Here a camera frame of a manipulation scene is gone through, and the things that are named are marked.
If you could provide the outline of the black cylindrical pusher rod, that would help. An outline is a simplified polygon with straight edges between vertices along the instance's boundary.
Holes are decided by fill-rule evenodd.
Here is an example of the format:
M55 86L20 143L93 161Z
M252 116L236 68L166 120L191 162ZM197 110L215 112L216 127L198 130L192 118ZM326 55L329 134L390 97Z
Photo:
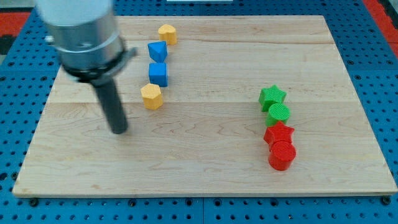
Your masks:
M112 78L93 80L92 85L110 130L113 134L124 133L128 128L128 122L115 81Z

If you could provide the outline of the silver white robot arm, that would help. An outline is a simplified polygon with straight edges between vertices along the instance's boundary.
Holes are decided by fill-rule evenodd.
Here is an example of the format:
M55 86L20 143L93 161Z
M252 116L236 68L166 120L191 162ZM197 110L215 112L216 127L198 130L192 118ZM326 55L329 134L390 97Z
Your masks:
M35 0L35 8L63 69L76 82L95 90L108 126L114 134L128 128L116 88L116 76L137 54L127 48L110 0Z

